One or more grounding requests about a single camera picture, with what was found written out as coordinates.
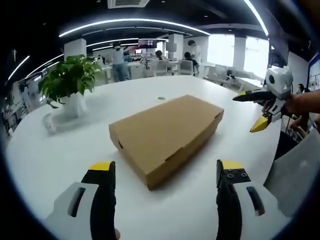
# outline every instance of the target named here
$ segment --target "person in blue jeans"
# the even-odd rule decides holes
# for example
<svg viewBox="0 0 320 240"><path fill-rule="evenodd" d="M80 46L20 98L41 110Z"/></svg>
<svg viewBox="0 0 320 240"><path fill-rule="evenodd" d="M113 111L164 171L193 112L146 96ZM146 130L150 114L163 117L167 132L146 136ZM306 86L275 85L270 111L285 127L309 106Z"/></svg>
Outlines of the person in blue jeans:
<svg viewBox="0 0 320 240"><path fill-rule="evenodd" d="M125 68L124 61L124 50L120 46L120 42L116 41L113 43L112 50L112 69L113 79L115 82L122 82L126 80L127 71Z"/></svg>

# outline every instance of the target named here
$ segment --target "potted plant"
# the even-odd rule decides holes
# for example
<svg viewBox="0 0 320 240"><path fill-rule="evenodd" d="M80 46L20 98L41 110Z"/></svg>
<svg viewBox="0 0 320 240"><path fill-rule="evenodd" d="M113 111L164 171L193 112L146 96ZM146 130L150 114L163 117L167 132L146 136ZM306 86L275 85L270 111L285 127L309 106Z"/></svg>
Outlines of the potted plant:
<svg viewBox="0 0 320 240"><path fill-rule="evenodd" d="M52 108L58 108L52 104L58 102L63 105L67 116L77 118L85 112L83 95L86 89L93 91L95 75L99 70L102 70L101 66L94 58L68 56L39 82L39 92L46 97L46 103Z"/></svg>

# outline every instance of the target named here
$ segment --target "poster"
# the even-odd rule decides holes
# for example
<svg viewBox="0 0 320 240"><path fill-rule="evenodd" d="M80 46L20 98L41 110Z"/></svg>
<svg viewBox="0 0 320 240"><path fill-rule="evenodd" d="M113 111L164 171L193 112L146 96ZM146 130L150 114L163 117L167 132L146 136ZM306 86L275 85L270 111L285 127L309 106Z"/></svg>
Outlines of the poster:
<svg viewBox="0 0 320 240"><path fill-rule="evenodd" d="M314 90L320 89L320 75L315 76Z"/></svg>
<svg viewBox="0 0 320 240"><path fill-rule="evenodd" d="M312 92L315 90L316 76L311 76L309 79L308 89Z"/></svg>

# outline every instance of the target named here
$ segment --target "white flower pot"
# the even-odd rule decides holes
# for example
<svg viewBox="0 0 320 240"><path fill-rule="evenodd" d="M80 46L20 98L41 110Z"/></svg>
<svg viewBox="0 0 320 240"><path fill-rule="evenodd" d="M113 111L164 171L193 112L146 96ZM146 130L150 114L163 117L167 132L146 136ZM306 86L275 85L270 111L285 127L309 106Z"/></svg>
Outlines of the white flower pot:
<svg viewBox="0 0 320 240"><path fill-rule="evenodd" d="M62 106L67 118L79 118L87 111L85 98L79 92L71 94L70 97L62 97L61 102L64 103Z"/></svg>

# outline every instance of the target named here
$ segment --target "column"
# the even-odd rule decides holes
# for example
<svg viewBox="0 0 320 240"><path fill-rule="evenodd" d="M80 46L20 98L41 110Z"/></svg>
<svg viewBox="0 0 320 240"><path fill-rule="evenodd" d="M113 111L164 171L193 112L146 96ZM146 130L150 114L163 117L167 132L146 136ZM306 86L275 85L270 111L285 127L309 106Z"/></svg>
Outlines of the column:
<svg viewBox="0 0 320 240"><path fill-rule="evenodd" d="M233 67L239 71L243 71L245 67L246 41L245 37L234 38Z"/></svg>
<svg viewBox="0 0 320 240"><path fill-rule="evenodd" d="M169 42L167 43L169 47L169 59L183 59L184 54L184 36L180 34L169 35Z"/></svg>
<svg viewBox="0 0 320 240"><path fill-rule="evenodd" d="M163 41L162 42L162 54L163 54L163 56L165 56L166 58L168 57L168 56L166 56L166 45L167 45L167 42L166 41Z"/></svg>
<svg viewBox="0 0 320 240"><path fill-rule="evenodd" d="M64 60L74 55L87 56L87 41L83 38L68 42L64 45Z"/></svg>

